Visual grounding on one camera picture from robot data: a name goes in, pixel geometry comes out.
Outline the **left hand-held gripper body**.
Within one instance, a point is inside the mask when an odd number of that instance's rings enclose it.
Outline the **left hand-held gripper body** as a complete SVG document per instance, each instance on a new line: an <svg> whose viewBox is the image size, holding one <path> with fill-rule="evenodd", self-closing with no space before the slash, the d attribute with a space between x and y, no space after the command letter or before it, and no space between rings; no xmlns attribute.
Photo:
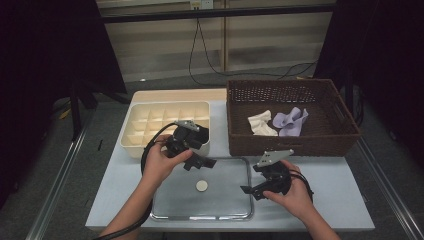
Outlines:
<svg viewBox="0 0 424 240"><path fill-rule="evenodd" d="M195 140L198 124L192 120L175 121L177 128L173 134L166 140L166 149L170 157L175 157L189 149L188 142Z"/></svg>

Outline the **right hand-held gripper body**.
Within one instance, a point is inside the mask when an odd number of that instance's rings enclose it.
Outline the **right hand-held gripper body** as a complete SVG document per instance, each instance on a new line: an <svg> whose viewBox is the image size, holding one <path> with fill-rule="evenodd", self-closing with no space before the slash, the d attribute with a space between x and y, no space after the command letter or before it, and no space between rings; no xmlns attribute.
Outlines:
<svg viewBox="0 0 424 240"><path fill-rule="evenodd" d="M262 176L268 184L266 191L282 193L285 195L291 187L291 176L289 169L281 163L294 153L293 149L282 151L265 151L260 160L255 164L263 168Z"/></svg>

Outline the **black sock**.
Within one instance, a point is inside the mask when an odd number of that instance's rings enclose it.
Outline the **black sock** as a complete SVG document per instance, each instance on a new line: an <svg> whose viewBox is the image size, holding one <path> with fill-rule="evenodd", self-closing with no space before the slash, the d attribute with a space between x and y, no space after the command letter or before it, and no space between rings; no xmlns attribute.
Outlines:
<svg viewBox="0 0 424 240"><path fill-rule="evenodd" d="M201 144L206 144L209 141L209 129L198 125L198 131L196 132L195 140Z"/></svg>

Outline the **brown woven basket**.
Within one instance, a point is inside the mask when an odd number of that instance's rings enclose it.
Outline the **brown woven basket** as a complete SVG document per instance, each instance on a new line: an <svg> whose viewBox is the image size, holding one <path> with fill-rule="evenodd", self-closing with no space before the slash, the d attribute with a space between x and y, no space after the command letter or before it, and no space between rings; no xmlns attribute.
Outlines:
<svg viewBox="0 0 424 240"><path fill-rule="evenodd" d="M305 109L308 118L298 136L256 136L248 118ZM256 156L292 149L296 156L343 156L360 131L338 90L329 79L230 80L227 123L232 156Z"/></svg>

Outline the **white sock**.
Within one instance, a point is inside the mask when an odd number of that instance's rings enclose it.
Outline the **white sock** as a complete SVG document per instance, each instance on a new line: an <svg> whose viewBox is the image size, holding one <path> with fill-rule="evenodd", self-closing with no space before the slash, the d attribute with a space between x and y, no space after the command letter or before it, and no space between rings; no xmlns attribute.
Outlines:
<svg viewBox="0 0 424 240"><path fill-rule="evenodd" d="M271 112L269 110L248 117L248 122L253 134L256 136L277 136L277 131L268 126L268 121L270 119Z"/></svg>

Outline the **purple sock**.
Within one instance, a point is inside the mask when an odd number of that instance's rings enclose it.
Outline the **purple sock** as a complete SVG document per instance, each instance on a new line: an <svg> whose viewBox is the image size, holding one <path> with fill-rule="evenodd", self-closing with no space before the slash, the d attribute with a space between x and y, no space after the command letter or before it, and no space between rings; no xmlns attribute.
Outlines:
<svg viewBox="0 0 424 240"><path fill-rule="evenodd" d="M298 137L301 134L302 126L309 116L306 109L294 107L288 114L277 113L272 124L276 127L280 137Z"/></svg>

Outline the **clear plastic box lid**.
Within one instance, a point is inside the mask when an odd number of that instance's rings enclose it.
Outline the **clear plastic box lid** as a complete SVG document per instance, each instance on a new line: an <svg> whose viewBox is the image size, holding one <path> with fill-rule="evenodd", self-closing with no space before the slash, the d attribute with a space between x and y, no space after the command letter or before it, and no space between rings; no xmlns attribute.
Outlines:
<svg viewBox="0 0 424 240"><path fill-rule="evenodd" d="M245 158L217 158L213 168L177 165L156 191L151 216L157 220L244 220L253 213Z"/></svg>

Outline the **cream divided storage box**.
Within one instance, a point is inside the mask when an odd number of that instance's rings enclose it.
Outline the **cream divided storage box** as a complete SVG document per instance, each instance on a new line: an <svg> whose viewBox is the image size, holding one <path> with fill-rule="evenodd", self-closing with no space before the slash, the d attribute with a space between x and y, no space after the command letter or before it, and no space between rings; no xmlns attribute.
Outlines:
<svg viewBox="0 0 424 240"><path fill-rule="evenodd" d="M132 158L140 158L148 142L169 123L192 120L210 127L210 105L204 101L146 102L133 105L123 124L121 146Z"/></svg>

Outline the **person's left hand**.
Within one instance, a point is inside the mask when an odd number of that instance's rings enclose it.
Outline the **person's left hand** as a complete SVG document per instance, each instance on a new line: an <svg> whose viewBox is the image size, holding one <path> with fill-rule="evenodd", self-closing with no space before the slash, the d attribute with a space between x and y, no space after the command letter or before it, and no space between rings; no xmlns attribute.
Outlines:
<svg viewBox="0 0 424 240"><path fill-rule="evenodd" d="M141 178L143 186L158 188L171 174L174 167L188 160L193 152L184 150L182 153L169 157L163 147L169 135L160 135L148 152L145 168Z"/></svg>

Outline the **person's right hand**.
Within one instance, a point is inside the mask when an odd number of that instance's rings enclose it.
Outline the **person's right hand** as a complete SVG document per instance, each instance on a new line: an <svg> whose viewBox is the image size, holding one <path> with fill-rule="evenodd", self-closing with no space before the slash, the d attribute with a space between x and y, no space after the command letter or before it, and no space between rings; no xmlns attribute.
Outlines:
<svg viewBox="0 0 424 240"><path fill-rule="evenodd" d="M281 160L281 163L294 175L291 177L289 191L285 195L264 191L263 195L304 222L314 212L314 206L305 183L300 179L300 168L287 160Z"/></svg>

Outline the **light wooden board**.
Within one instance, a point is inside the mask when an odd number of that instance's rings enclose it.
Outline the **light wooden board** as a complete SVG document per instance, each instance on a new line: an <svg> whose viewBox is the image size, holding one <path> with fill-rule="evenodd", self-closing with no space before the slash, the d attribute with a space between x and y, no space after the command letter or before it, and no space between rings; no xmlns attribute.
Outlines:
<svg viewBox="0 0 424 240"><path fill-rule="evenodd" d="M225 100L227 91L218 89L182 89L137 91L132 97L133 103L166 101L212 101Z"/></svg>

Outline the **black metal stand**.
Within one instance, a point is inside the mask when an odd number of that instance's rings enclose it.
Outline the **black metal stand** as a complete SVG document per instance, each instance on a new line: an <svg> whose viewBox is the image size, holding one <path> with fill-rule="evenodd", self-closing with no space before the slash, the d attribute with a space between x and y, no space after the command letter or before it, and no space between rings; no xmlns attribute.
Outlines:
<svg viewBox="0 0 424 240"><path fill-rule="evenodd" d="M98 106L98 101L94 96L95 93L101 93L121 104L130 103L130 100L128 98L125 98L119 95L118 93L113 92L107 87L101 86L90 81L74 81L69 89L73 122L73 141L75 141L77 137L82 133L82 121L79 103L82 103L86 109L96 109Z"/></svg>

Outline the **black horizontal bar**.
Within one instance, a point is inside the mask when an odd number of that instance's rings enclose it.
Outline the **black horizontal bar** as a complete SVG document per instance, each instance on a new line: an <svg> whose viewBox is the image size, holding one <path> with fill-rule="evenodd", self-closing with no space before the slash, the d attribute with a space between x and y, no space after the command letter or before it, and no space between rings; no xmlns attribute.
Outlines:
<svg viewBox="0 0 424 240"><path fill-rule="evenodd" d="M276 6L276 7L185 10L185 11L156 12L156 13L106 15L101 17L101 21L103 23L110 24L110 23L146 22L146 21L220 18L220 17L324 13L324 12L333 12L335 7L336 7L336 4L332 3L332 4L290 5L290 6Z"/></svg>

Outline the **black curtain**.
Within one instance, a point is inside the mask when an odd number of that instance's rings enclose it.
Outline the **black curtain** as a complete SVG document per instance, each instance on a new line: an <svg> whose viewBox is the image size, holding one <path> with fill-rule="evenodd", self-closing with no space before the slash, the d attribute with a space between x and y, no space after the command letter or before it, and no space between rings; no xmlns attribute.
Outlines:
<svg viewBox="0 0 424 240"><path fill-rule="evenodd" d="M126 87L96 0L0 0L0 208L26 174L54 103Z"/></svg>
<svg viewBox="0 0 424 240"><path fill-rule="evenodd" d="M336 0L314 76L357 84L424 169L424 0Z"/></svg>

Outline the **white wall power outlet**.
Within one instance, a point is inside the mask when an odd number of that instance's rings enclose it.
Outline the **white wall power outlet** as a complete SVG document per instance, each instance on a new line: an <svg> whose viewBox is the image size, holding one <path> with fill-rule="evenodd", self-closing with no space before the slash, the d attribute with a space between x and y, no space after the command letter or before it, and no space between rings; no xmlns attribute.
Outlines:
<svg viewBox="0 0 424 240"><path fill-rule="evenodd" d="M213 0L190 0L192 10L209 10L214 8Z"/></svg>

